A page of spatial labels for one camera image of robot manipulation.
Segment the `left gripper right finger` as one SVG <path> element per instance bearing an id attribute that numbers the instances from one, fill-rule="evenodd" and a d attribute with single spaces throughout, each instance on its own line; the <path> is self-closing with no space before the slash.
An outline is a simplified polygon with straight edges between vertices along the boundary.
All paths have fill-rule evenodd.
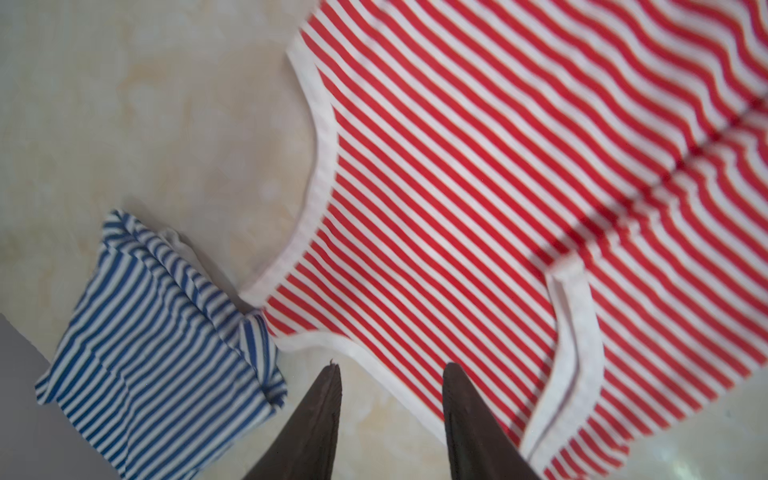
<path id="1" fill-rule="evenodd" d="M 457 363 L 444 369 L 442 403 L 453 479 L 538 477 Z"/>

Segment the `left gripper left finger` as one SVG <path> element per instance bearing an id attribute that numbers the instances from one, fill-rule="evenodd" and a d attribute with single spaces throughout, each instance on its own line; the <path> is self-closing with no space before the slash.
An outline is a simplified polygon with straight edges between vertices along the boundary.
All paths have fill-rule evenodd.
<path id="1" fill-rule="evenodd" d="M 325 366 L 248 479 L 330 479 L 342 404 L 340 368 Z"/>

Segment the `blue white striped tank top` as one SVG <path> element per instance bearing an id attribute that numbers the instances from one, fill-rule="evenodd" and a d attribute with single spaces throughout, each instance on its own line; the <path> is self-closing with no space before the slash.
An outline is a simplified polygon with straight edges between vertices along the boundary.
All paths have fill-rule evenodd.
<path id="1" fill-rule="evenodd" d="M 35 386 L 123 479 L 191 479 L 284 404 L 259 312 L 115 210 L 96 268 Z"/>

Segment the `red white striped tank top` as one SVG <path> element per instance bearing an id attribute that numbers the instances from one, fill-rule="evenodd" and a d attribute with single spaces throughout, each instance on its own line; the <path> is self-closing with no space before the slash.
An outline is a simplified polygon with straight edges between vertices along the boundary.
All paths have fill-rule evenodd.
<path id="1" fill-rule="evenodd" d="M 767 362 L 763 1 L 324 1 L 288 57 L 316 160 L 243 286 L 435 434 L 464 367 L 549 479 Z"/>

